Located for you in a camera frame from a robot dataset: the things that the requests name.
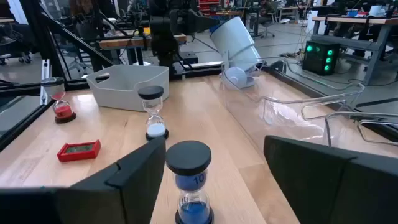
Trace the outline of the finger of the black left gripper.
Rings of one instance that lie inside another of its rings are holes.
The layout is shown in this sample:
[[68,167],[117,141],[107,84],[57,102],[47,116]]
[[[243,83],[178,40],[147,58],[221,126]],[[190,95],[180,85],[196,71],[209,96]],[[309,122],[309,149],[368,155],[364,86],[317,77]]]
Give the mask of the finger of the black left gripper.
[[188,10],[188,34],[194,34],[217,26],[220,23],[218,19],[206,17],[193,9]]

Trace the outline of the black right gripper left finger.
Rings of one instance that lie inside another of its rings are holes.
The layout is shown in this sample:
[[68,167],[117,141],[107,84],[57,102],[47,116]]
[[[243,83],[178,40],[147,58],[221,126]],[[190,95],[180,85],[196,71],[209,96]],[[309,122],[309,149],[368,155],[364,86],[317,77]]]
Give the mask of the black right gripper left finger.
[[165,138],[157,137],[97,173],[62,189],[62,224],[149,224],[165,165]]

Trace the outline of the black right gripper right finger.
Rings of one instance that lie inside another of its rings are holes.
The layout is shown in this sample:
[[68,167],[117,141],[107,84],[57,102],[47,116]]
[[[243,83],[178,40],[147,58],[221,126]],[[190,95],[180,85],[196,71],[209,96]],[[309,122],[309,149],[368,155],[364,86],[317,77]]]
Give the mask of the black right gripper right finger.
[[268,135],[263,153],[301,224],[398,224],[398,159]]

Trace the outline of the red framed small thermometer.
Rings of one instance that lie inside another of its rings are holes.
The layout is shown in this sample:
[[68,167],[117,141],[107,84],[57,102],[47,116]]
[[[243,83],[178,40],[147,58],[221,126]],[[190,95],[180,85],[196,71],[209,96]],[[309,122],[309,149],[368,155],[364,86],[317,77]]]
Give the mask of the red framed small thermometer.
[[60,162],[94,159],[99,154],[100,149],[101,143],[99,140],[76,144],[65,143],[57,153],[57,157]]

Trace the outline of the white sand hourglass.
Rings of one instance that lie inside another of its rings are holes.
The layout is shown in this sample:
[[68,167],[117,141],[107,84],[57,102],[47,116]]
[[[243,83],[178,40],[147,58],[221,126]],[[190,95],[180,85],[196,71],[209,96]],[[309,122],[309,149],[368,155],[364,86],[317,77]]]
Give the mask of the white sand hourglass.
[[145,86],[138,90],[138,95],[142,100],[144,111],[149,114],[146,121],[146,139],[148,141],[163,136],[168,138],[169,131],[165,121],[160,115],[163,107],[164,89],[161,86]]

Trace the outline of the blue hourglass printed 10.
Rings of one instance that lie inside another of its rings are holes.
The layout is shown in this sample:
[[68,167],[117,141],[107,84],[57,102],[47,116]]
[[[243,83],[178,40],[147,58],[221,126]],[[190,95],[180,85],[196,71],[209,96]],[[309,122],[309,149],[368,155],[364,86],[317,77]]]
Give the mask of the blue hourglass printed 10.
[[176,224],[213,224],[214,211],[204,190],[210,162],[211,149],[200,141],[178,142],[167,150],[165,163],[180,191]]

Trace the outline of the black cylinder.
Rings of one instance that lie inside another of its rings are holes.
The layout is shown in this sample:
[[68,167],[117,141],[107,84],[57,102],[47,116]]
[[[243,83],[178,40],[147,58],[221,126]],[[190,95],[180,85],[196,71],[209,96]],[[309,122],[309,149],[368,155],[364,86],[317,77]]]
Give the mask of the black cylinder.
[[55,100],[53,112],[57,124],[67,123],[76,118],[76,113],[72,110],[69,102],[63,99],[66,94],[64,82],[62,77],[50,77],[43,79],[40,83],[47,96]]

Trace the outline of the black office chair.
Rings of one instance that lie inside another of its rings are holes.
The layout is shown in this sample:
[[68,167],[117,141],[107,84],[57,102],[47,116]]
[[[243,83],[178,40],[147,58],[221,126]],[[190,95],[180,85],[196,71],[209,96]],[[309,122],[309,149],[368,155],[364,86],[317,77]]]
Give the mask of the black office chair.
[[269,27],[273,24],[275,24],[276,22],[276,18],[275,18],[275,13],[268,13],[264,16],[259,17],[259,25],[261,25],[264,30],[260,33],[260,38],[264,38],[267,37],[268,35],[270,35],[272,38],[275,37],[275,34],[271,33],[269,31]]
[[17,58],[20,63],[30,64],[32,44],[24,35],[16,30],[18,24],[0,24],[0,65],[6,65],[6,60]]

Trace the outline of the red storage bins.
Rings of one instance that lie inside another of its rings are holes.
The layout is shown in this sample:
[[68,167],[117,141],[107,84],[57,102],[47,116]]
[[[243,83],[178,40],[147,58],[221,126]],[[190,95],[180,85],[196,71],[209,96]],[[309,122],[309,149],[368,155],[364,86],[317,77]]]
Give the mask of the red storage bins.
[[198,0],[198,9],[203,14],[214,15],[218,12],[220,0]]

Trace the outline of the white mug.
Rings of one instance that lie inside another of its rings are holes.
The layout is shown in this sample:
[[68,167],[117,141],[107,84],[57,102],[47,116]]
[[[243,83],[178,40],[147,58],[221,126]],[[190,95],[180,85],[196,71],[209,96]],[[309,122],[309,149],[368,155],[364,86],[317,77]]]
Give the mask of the white mug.
[[210,39],[223,59],[224,84],[237,89],[254,85],[253,72],[263,62],[242,20],[234,17],[218,26]]

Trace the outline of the wooden top workbench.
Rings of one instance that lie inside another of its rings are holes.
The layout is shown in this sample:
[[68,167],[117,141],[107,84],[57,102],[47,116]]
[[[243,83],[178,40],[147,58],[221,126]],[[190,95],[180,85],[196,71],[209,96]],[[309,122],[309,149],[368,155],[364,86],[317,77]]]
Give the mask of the wooden top workbench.
[[[382,54],[382,49],[384,44],[387,43],[387,38],[389,35],[390,30],[393,26],[398,26],[398,17],[381,19],[380,17],[375,18],[364,18],[364,17],[313,17],[312,21],[314,22],[314,27],[312,29],[313,33],[311,36],[311,40],[322,40],[331,42],[333,44],[340,44],[341,47],[346,47],[348,49],[353,50],[365,50],[370,51],[373,54],[371,55],[370,59],[360,58],[358,56],[354,56],[351,54],[341,53],[341,58],[350,60],[353,62],[358,62],[367,65],[367,70],[365,76],[363,78],[364,84],[369,84],[371,79],[373,78],[374,74],[378,72],[380,67],[380,56]],[[376,41],[369,42],[365,40],[357,40],[357,39],[347,39],[343,37],[335,37],[332,35],[319,34],[319,27],[320,23],[324,22],[327,24],[328,22],[344,22],[344,23],[352,23],[352,24],[375,24],[381,25],[381,30],[379,36]]]
[[142,56],[143,49],[155,49],[155,56],[158,53],[167,53],[171,56],[178,54],[179,45],[187,42],[187,36],[183,34],[174,35],[171,39],[160,39],[156,38],[152,40],[151,35],[144,36],[115,36],[110,37],[106,40],[101,40],[99,46],[103,50],[120,50],[123,54],[123,50],[128,52],[129,63],[144,65]]

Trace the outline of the person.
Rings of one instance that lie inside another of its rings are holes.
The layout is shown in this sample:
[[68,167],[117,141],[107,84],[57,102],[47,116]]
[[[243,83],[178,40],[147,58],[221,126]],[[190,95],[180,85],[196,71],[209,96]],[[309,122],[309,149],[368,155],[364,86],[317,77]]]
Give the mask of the person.
[[274,0],[261,0],[260,1],[260,7],[261,9],[259,10],[259,15],[261,17],[266,17],[269,14],[273,14],[276,11],[276,4]]
[[69,0],[69,6],[72,16],[91,16],[93,14],[93,4],[91,0]]

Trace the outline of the clear plastic bin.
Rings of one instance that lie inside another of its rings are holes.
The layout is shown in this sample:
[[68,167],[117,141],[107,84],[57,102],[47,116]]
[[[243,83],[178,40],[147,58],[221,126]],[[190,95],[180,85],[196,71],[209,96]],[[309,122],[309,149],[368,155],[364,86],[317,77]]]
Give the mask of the clear plastic bin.
[[286,83],[288,67],[285,60],[268,65],[262,58],[222,66],[226,107],[259,149],[267,135],[325,143],[325,118],[352,108],[364,91],[362,84],[336,88],[322,83],[330,95],[305,94]]
[[361,142],[398,147],[398,114],[339,111],[324,121],[323,143],[327,146]]

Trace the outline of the grey plastic bin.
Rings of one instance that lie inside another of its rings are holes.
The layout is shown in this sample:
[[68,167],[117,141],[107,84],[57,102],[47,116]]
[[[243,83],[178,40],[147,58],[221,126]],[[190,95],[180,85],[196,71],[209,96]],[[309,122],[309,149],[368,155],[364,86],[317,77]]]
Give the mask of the grey plastic bin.
[[143,111],[138,91],[146,86],[161,86],[162,98],[169,97],[169,68],[155,65],[113,65],[86,76],[99,106]]

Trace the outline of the black computer tower green lights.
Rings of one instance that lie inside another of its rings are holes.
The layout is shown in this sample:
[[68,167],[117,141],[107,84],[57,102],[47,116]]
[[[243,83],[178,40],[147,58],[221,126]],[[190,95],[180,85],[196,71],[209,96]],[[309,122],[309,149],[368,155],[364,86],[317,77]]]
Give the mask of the black computer tower green lights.
[[339,52],[339,44],[322,40],[309,40],[305,46],[302,68],[320,76],[332,75]]

